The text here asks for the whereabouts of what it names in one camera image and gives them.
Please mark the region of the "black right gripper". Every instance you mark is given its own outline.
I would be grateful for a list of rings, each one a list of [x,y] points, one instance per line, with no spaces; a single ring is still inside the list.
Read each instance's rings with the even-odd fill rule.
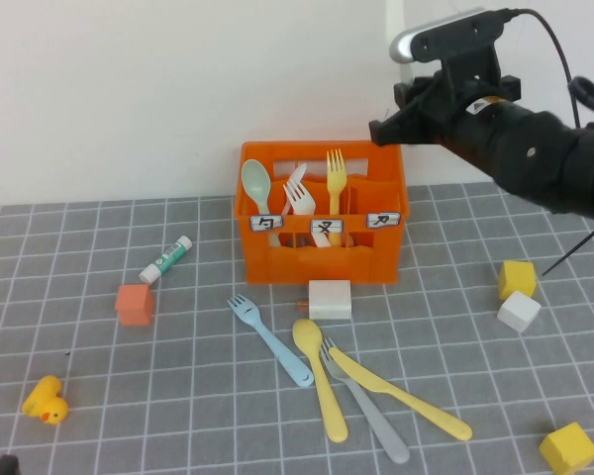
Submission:
[[[394,85],[400,111],[368,124],[378,146],[439,144],[446,148],[478,148],[478,136],[465,109],[478,91],[478,80],[464,79],[451,91],[441,72]]]

